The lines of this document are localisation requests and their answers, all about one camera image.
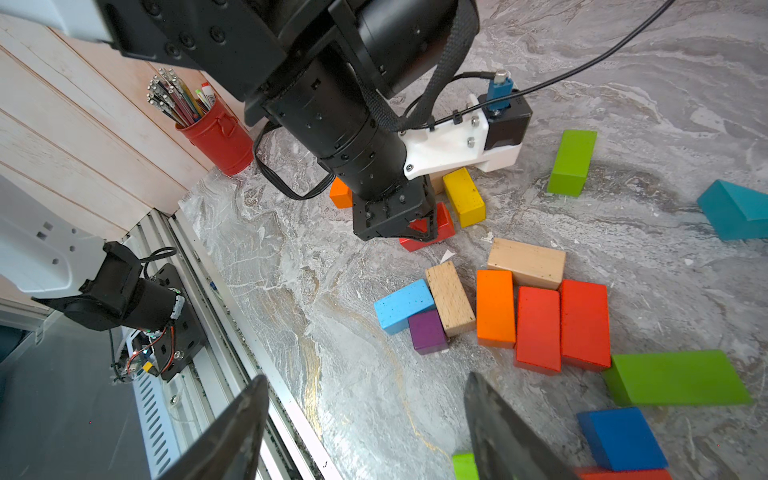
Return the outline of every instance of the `gray marble surface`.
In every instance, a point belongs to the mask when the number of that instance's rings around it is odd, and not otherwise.
[[[598,55],[660,0],[478,4],[482,31],[463,69],[506,68],[524,88]],[[436,114],[484,88],[451,85]],[[718,178],[768,191],[766,0],[678,1],[613,58],[528,102],[534,119],[518,163],[471,170],[488,219],[417,253],[359,241],[351,211],[327,195],[299,203],[253,168],[234,179],[211,172],[182,208],[250,316],[240,327],[263,340],[345,478],[452,478],[451,454],[470,447],[462,389],[471,370],[568,464],[593,465],[576,413],[614,406],[600,375],[516,369],[513,352],[480,347],[474,333],[419,356],[407,331],[379,328],[372,307],[447,249],[474,304],[491,238],[561,248],[567,278],[609,286],[614,353],[722,349],[755,400],[643,409],[672,476],[768,478],[768,243],[720,241],[695,201]],[[568,128],[598,132],[579,198],[546,193]],[[297,191],[324,173],[284,131],[265,149]]]

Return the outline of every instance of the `blue block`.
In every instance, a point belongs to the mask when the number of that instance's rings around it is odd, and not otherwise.
[[[707,188],[699,207],[721,240],[768,237],[768,195],[723,180]]]
[[[600,467],[626,472],[669,465],[640,409],[602,410],[576,416]]]
[[[503,97],[505,95],[509,95],[512,93],[512,87],[514,87],[515,84],[512,83],[512,80],[507,78],[504,80],[504,83],[501,84],[495,84],[493,83],[493,80],[490,81],[488,84],[488,94],[485,96],[485,100],[493,100],[494,98]],[[493,110],[502,110],[504,108],[509,108],[509,100],[502,100],[497,101],[493,104],[490,104],[488,106],[488,109]]]
[[[373,304],[379,324],[389,335],[408,328],[408,317],[435,308],[427,282],[417,280]]]

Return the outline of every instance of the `purple block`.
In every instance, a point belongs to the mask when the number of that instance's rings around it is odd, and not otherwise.
[[[408,317],[413,349],[422,355],[439,352],[448,348],[448,337],[442,329],[437,310],[417,313]]]

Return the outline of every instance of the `toy block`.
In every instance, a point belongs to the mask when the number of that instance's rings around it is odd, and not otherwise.
[[[418,230],[419,232],[426,232],[429,228],[427,225],[427,219],[425,218],[414,220],[411,222],[410,227],[413,230]],[[439,202],[437,204],[437,238],[431,242],[419,242],[418,240],[413,240],[411,238],[401,238],[400,245],[402,245],[409,252],[415,252],[419,248],[424,248],[428,245],[442,242],[443,240],[451,238],[454,235],[456,235],[456,230],[453,227],[453,219],[451,218],[451,214],[448,212],[448,208],[445,206],[445,204],[443,202]]]
[[[589,163],[592,160],[596,131],[566,130],[560,140],[558,156],[554,160],[547,192],[550,194],[578,197],[587,181]]]
[[[563,281],[565,252],[495,238],[488,255],[488,269],[512,272],[520,286],[556,290]]]
[[[437,310],[428,310],[408,317],[413,349],[421,355],[448,348],[448,337],[442,329]]]
[[[416,280],[373,304],[379,324],[389,335],[408,328],[408,317],[435,308],[424,280]]]
[[[515,298],[512,272],[478,270],[478,344],[515,348]]]
[[[469,305],[456,267],[451,260],[427,269],[427,282],[435,298],[443,329],[447,336],[475,329],[475,313]]]
[[[545,375],[560,372],[560,293],[557,291],[520,287],[515,366]]]
[[[603,379],[619,406],[751,403],[721,350],[613,355]]]
[[[768,195],[715,180],[697,202],[721,240],[768,238]]]
[[[563,362],[594,372],[610,368],[608,288],[597,283],[563,280],[559,291]]]
[[[331,184],[329,196],[336,208],[350,208],[352,206],[352,191],[339,178],[336,178]]]
[[[457,453],[452,460],[456,480],[480,480],[474,453]]]
[[[669,465],[640,409],[584,412],[576,418],[598,466],[626,472]]]
[[[485,202],[480,198],[480,193],[469,176],[466,168],[445,175],[442,178],[445,183],[445,192],[458,214],[458,223],[462,228],[485,220]]]
[[[663,469],[634,472],[612,472],[600,467],[574,468],[581,480],[672,480],[672,475]]]
[[[432,189],[435,191],[435,195],[439,195],[445,191],[445,182],[442,181],[442,178],[450,174],[451,172],[457,171],[458,168],[449,168],[448,170],[443,170],[439,172],[435,172],[434,174],[429,174],[429,181],[432,183]]]

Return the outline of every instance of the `blue connector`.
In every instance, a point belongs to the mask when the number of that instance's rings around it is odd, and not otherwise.
[[[509,78],[508,72],[498,72],[496,77],[488,83],[488,96],[486,100],[493,100],[494,98],[511,94],[513,86],[514,84]],[[509,108],[509,100],[497,101],[488,106],[490,111],[499,111],[504,110],[505,108]]]

